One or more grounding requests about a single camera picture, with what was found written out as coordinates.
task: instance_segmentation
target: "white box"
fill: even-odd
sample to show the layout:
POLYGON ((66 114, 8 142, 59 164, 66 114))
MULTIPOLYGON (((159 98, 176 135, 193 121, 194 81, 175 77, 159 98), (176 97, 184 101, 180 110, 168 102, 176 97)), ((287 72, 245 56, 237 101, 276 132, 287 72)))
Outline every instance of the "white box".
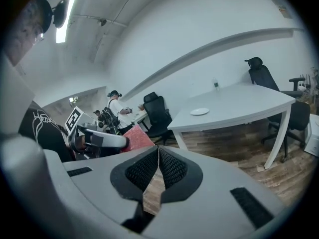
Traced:
POLYGON ((319 157, 319 116, 310 114, 305 139, 305 152, 319 157))

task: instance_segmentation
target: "pink cloth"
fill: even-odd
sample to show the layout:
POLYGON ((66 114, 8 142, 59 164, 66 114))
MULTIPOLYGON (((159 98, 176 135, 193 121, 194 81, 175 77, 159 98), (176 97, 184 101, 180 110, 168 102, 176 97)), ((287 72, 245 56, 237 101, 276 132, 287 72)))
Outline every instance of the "pink cloth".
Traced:
POLYGON ((124 136, 130 139, 130 144, 127 148, 123 148, 122 152, 155 145, 139 125, 135 125, 124 136))

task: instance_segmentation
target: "water bottle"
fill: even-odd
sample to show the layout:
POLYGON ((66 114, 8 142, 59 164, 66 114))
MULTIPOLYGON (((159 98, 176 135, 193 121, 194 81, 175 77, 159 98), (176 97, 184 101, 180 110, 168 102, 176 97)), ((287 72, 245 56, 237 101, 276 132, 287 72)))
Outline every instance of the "water bottle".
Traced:
POLYGON ((219 91, 219 85, 218 85, 218 81, 216 80, 216 78, 213 79, 213 84, 214 84, 214 86, 215 86, 215 89, 216 89, 217 91, 219 91))

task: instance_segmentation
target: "white table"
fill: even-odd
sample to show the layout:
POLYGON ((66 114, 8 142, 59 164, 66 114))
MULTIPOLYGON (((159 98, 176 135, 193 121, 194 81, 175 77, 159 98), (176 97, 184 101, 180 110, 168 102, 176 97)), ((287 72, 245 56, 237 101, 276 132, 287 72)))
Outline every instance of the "white table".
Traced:
POLYGON ((258 85, 232 85, 187 100, 168 129, 173 131, 179 147, 187 150, 182 132, 240 125, 282 113, 278 136, 265 164, 265 169, 268 169, 284 140, 291 104, 295 101, 288 95, 258 85), (208 108, 209 112, 201 116, 191 115, 196 108, 208 108))
POLYGON ((131 122, 134 125, 137 125, 138 122, 142 119, 144 119, 145 117, 147 117, 147 112, 144 111, 138 111, 138 113, 134 113, 134 115, 131 116, 131 122))

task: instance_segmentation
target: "chair wheel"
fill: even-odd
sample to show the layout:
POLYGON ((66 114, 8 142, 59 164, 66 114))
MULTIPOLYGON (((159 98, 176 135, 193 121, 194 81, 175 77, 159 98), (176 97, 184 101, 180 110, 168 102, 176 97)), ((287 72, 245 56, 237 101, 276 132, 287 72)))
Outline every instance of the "chair wheel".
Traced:
POLYGON ((287 160, 287 157, 282 157, 281 162, 282 162, 282 163, 285 163, 286 160, 287 160))

